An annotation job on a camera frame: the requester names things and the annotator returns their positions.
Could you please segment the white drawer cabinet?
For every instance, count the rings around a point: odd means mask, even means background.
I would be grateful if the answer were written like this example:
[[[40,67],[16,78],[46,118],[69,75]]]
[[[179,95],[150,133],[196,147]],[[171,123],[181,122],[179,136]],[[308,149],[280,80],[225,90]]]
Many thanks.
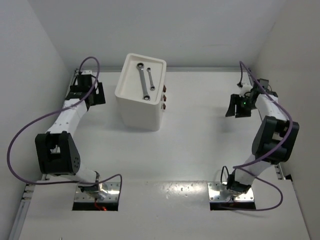
[[[144,64],[144,77],[150,100],[143,99],[143,90],[137,64]],[[150,90],[151,75],[155,90]],[[167,63],[163,59],[129,53],[115,89],[118,111],[123,123],[130,128],[156,132],[160,129],[163,118],[163,86],[166,81]]]

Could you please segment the long silver ratchet wrench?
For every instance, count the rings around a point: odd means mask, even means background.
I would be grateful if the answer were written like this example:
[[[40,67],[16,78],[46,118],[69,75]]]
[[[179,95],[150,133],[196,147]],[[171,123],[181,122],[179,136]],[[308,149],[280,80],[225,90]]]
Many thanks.
[[[139,62],[136,65],[136,68],[139,72],[139,77],[140,77],[140,83],[141,83],[141,87],[142,87],[142,94],[143,94],[143,99],[145,101],[149,101],[150,100],[150,95],[148,94],[148,90],[147,90],[147,85],[146,85],[146,80],[145,80],[145,74],[144,74],[144,64],[142,62]]]

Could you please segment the small silver wrench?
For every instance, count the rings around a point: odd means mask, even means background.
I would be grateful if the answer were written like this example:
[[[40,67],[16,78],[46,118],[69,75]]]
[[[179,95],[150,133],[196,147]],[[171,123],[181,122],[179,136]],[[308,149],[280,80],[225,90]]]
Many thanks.
[[[149,77],[149,83],[150,83],[150,90],[154,91],[156,89],[154,82],[153,82],[153,78],[152,78],[152,74],[151,74],[151,68],[148,67],[146,69],[147,73],[148,73],[148,77]]]

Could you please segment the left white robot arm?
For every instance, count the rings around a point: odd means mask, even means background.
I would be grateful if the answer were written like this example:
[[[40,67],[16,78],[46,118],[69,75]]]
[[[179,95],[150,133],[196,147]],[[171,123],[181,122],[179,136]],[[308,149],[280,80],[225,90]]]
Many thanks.
[[[91,70],[79,71],[65,97],[62,111],[46,133],[35,137],[38,164],[42,174],[63,177],[77,183],[81,192],[95,200],[104,200],[107,187],[100,175],[81,162],[73,140],[81,118],[90,107],[105,104],[103,85]]]

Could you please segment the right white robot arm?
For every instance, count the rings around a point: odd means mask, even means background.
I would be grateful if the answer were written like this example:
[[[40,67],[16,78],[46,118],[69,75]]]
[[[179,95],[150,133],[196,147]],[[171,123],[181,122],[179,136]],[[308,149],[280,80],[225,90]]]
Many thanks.
[[[278,94],[260,78],[249,89],[230,96],[226,117],[250,117],[258,110],[261,125],[253,139],[251,155],[227,177],[226,188],[233,195],[245,194],[254,180],[272,165],[287,162],[296,142],[300,125],[278,103]]]

